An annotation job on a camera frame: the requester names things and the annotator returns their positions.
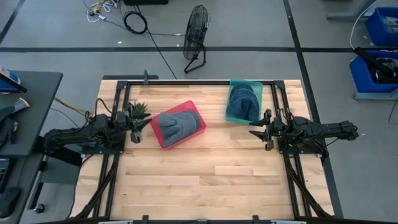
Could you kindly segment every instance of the fan stand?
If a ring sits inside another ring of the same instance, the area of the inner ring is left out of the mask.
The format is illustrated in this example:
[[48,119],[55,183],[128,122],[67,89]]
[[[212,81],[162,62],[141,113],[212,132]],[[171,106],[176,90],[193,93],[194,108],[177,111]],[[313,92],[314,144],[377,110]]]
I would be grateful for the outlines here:
[[204,65],[206,64],[206,47],[205,47],[203,44],[201,45],[201,47],[202,47],[202,49],[203,49],[203,63],[202,63],[201,65],[198,65],[198,66],[196,66],[196,67],[193,67],[193,68],[191,68],[191,69],[188,69],[188,67],[192,64],[192,62],[193,62],[194,60],[198,60],[198,59],[199,59],[199,58],[197,58],[197,57],[193,58],[193,59],[191,60],[191,62],[185,67],[185,69],[184,69],[185,74],[187,74],[188,72],[191,72],[192,70],[195,70],[195,69],[197,69],[197,68],[200,68],[200,67],[202,67],[202,66],[204,66]]

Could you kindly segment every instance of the desk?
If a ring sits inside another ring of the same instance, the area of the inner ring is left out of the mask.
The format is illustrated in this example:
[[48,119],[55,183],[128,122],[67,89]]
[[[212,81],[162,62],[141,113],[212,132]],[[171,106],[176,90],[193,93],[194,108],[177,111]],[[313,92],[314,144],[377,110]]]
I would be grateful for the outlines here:
[[44,155],[32,152],[37,136],[44,124],[47,112],[52,104],[62,79],[61,73],[53,72],[14,72],[21,80],[27,93],[13,93],[11,95],[0,95],[2,103],[15,102],[18,97],[23,97],[30,104],[30,108],[13,115],[19,122],[19,132],[16,143],[6,144],[0,149],[1,157],[16,157],[6,189],[19,187],[21,196],[17,201],[16,208],[10,217],[0,219],[0,223],[19,223],[30,191],[36,179]]
[[[99,89],[98,97],[110,108],[117,82],[103,80]],[[111,219],[141,220],[143,215],[149,215],[151,220],[250,220],[253,215],[259,215],[261,220],[292,219],[284,160],[277,145],[272,151],[265,151],[264,143],[248,133],[262,128],[225,121],[229,86],[169,83],[151,85],[149,81],[147,86],[134,85],[129,101],[146,102],[148,112],[155,115],[192,100],[207,129],[169,151],[159,147],[150,126],[143,130],[140,144],[132,143],[127,135]],[[309,117],[300,80],[286,80],[285,86],[293,114]],[[271,89],[264,87],[262,111],[267,108],[275,116]],[[98,113],[106,113],[102,105]],[[320,159],[314,154],[300,157],[307,188],[333,214]],[[102,156],[93,156],[81,168],[72,216],[81,211],[97,189],[101,161]],[[303,214],[302,198],[297,196],[297,200]]]
[[22,80],[21,84],[27,88],[27,92],[1,95],[0,105],[12,106],[22,97],[30,107],[12,115],[18,121],[17,140],[15,144],[3,146],[0,157],[25,157],[32,152],[62,79],[62,73],[14,73]]

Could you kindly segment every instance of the red plastic bin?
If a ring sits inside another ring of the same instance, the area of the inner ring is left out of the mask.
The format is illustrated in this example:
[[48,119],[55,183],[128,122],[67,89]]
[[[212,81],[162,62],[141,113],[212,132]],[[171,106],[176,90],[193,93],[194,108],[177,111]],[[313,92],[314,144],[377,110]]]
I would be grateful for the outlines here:
[[182,103],[182,104],[180,104],[180,105],[178,105],[176,107],[173,107],[173,108],[165,111],[164,113],[181,113],[181,112],[184,112],[184,111],[187,111],[187,110],[193,110],[193,111],[195,111],[198,114],[199,119],[200,119],[200,127],[199,127],[197,132],[191,134],[190,136],[186,137],[185,139],[179,140],[178,142],[172,144],[169,147],[164,147],[164,138],[163,138],[163,135],[162,135],[162,131],[160,130],[160,127],[159,127],[159,115],[156,115],[156,116],[154,116],[152,118],[152,121],[150,122],[150,125],[152,126],[152,129],[154,130],[156,138],[157,138],[157,140],[158,140],[158,142],[159,142],[159,144],[160,144],[162,149],[165,149],[165,150],[171,149],[171,148],[173,148],[175,146],[178,146],[179,144],[181,144],[183,142],[186,142],[189,139],[191,139],[191,138],[193,138],[193,137],[195,137],[195,136],[197,136],[197,135],[199,135],[199,134],[201,134],[201,133],[203,133],[205,131],[206,123],[203,120],[203,118],[200,116],[200,113],[199,113],[198,109],[196,108],[196,106],[193,104],[192,101],[184,102],[184,103]]

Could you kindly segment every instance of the gray cap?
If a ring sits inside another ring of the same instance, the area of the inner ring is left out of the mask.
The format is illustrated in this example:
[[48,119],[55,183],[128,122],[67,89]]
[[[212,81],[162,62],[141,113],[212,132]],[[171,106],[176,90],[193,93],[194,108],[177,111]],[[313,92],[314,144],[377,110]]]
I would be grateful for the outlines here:
[[164,147],[195,133],[200,127],[200,119],[195,111],[181,113],[160,113],[159,127],[164,139]]

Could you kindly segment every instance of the chair wheel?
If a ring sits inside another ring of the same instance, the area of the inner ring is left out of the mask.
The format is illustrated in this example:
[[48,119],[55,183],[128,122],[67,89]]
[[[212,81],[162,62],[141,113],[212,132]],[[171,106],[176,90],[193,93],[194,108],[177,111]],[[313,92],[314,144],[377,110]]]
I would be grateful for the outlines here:
[[36,204],[36,207],[33,209],[33,211],[35,211],[37,214],[44,212],[44,210],[45,210],[44,205],[40,203]]

